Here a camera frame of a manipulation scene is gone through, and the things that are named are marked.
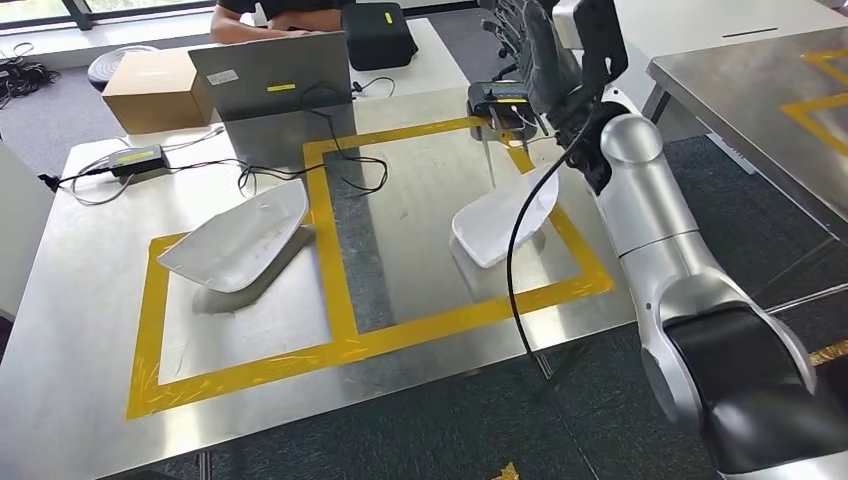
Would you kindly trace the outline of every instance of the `black shirt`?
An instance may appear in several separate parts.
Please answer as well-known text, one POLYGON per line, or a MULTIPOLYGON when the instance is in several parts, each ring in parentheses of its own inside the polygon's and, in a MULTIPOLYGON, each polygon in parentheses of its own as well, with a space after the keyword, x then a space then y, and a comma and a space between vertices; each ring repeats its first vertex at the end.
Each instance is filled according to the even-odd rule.
MULTIPOLYGON (((218 0, 218 5, 236 13, 256 11, 257 0, 218 0)), ((259 0, 265 18, 271 20, 283 12, 312 12, 315 10, 341 9, 353 0, 259 0)))

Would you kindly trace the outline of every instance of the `black bag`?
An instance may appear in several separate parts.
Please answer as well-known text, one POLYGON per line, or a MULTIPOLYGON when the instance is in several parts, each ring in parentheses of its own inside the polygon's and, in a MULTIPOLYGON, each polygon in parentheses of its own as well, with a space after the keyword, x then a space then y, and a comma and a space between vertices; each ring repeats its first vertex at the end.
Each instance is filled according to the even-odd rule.
POLYGON ((351 66, 359 71, 409 65, 418 46, 397 3, 352 3, 342 8, 351 66))

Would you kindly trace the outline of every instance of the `stainless steel table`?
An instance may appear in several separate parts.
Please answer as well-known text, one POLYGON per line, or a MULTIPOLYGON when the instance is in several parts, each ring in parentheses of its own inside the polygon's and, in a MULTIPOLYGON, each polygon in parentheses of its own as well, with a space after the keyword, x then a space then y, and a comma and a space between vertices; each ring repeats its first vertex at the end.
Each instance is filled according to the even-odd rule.
MULTIPOLYGON (((326 172, 307 179, 314 241, 258 298, 202 291, 149 255, 241 202, 237 167, 145 180, 97 207, 57 194, 0 365, 4 479, 124 472, 523 353, 512 319, 486 318, 506 306, 502 265, 473 265, 450 222, 531 167, 527 158, 496 142, 487 158, 457 120, 464 88, 363 102, 352 114, 365 135, 342 144, 385 159, 387 185, 353 197, 340 177, 373 183, 379 170, 334 157, 327 142, 310 147, 330 152, 326 172), (422 124, 430 125, 397 130, 422 124), (347 314, 353 323, 339 320, 347 314)), ((75 148, 65 174, 121 147, 75 148)), ((559 154, 550 141, 529 146, 536 164, 559 154)), ((173 151, 171 161, 232 155, 221 135, 173 151)), ((113 188, 94 179, 80 193, 113 188)), ((560 174, 559 205, 516 255, 520 289, 535 289, 521 303, 535 309, 523 321, 537 350, 635 318, 592 197, 571 170, 560 174), (570 301, 539 308, 557 295, 570 301)))
POLYGON ((848 243, 848 27, 662 56, 648 73, 647 117, 667 124, 682 106, 831 235, 755 297, 848 243))

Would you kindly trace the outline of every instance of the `yellow tape square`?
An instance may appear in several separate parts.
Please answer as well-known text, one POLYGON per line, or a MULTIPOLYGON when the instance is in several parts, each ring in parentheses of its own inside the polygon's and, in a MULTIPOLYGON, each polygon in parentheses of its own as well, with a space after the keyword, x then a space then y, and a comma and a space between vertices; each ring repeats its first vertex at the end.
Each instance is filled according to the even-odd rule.
POLYGON ((815 65, 823 72, 840 82, 848 85, 848 72, 840 70, 831 63, 836 58, 848 57, 848 48, 828 50, 826 52, 812 52, 802 55, 801 58, 815 65))
MULTIPOLYGON (((338 142, 343 149, 355 148, 482 125, 484 125, 482 120, 467 117, 343 137, 339 138, 338 142)), ((305 144, 303 146, 305 166, 308 168, 323 162, 323 155, 335 149, 333 140, 305 144)), ((521 173, 534 168, 532 161, 521 148, 509 147, 507 151, 521 173)), ((127 401, 128 419, 326 367, 344 365, 511 317, 509 302, 505 296, 502 296, 360 334, 356 327, 347 288, 330 203, 330 191, 324 170, 310 171, 306 176, 306 182, 311 205, 307 219, 311 219, 315 230, 315 247, 318 252, 332 341, 159 384, 159 362, 165 326, 169 272, 156 262, 156 257, 176 243, 184 234, 154 238, 150 242, 148 251, 147 273, 127 401)), ((516 299, 521 313, 597 295, 610 291, 614 287, 612 279, 601 262, 559 206, 554 208, 549 220, 574 256, 581 273, 519 293, 516 299)))
POLYGON ((795 120, 795 122, 799 125, 807 129, 807 131, 818 137, 819 140, 827 144, 830 148, 836 150, 842 155, 848 156, 848 144, 828 131, 824 125, 815 121, 810 116, 810 113, 817 110, 827 110, 840 107, 848 107, 848 93, 842 93, 832 97, 816 98, 806 102, 781 105, 780 110, 792 118, 792 120, 795 120))

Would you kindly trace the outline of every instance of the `person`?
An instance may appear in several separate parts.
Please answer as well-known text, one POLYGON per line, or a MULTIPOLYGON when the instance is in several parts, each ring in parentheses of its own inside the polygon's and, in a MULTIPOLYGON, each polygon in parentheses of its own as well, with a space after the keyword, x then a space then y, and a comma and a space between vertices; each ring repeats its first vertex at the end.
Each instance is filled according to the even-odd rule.
POLYGON ((212 13, 212 40, 225 44, 244 43, 341 30, 343 1, 260 0, 268 28, 257 28, 240 21, 242 14, 255 11, 256 0, 218 0, 212 13))

